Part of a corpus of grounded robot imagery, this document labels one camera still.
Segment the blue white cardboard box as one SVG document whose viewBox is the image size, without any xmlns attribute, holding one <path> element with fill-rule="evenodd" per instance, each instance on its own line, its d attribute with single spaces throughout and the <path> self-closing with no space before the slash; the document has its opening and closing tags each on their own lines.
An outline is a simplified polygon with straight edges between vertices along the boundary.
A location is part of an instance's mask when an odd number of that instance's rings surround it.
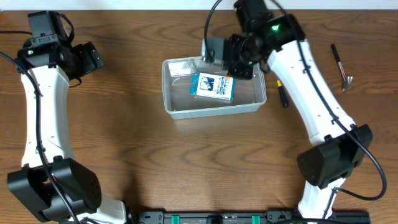
<svg viewBox="0 0 398 224">
<path fill-rule="evenodd" d="M 232 101 L 234 88 L 235 79 L 233 77 L 199 72 L 192 78 L 190 94 Z"/>
</svg>

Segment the clear plastic container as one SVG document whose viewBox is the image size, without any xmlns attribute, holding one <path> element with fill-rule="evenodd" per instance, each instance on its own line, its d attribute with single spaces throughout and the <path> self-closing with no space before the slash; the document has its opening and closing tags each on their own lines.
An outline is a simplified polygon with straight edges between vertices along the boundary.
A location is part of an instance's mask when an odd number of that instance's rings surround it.
<svg viewBox="0 0 398 224">
<path fill-rule="evenodd" d="M 191 95 L 192 78 L 199 72 L 222 76 L 227 74 L 220 67 L 206 64 L 201 57 L 168 59 L 163 62 L 164 106 L 173 119 L 254 112 L 266 102 L 266 84 L 259 65 L 254 66 L 253 79 L 235 80 L 232 101 Z"/>
</svg>

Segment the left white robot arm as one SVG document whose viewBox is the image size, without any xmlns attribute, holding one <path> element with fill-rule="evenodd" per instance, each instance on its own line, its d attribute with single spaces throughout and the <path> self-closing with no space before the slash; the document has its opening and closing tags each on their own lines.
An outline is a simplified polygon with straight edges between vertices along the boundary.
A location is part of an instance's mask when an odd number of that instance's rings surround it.
<svg viewBox="0 0 398 224">
<path fill-rule="evenodd" d="M 93 43 L 34 43 L 13 63 L 26 96 L 27 140 L 21 169 L 7 176 L 11 193 L 42 223 L 130 223 L 126 204 L 102 193 L 70 142 L 70 81 L 104 65 Z"/>
</svg>

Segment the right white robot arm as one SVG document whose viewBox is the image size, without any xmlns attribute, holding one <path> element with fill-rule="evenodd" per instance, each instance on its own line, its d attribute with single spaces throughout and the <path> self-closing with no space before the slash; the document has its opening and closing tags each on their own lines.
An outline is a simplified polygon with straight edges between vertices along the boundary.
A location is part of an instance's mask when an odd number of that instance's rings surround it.
<svg viewBox="0 0 398 224">
<path fill-rule="evenodd" d="M 337 193 L 362 163 L 373 134 L 368 125 L 357 126 L 340 106 L 305 38 L 289 37 L 272 45 L 267 64 L 284 84 L 313 146 L 297 158 L 306 180 L 298 213 L 305 219 L 329 220 Z"/>
</svg>

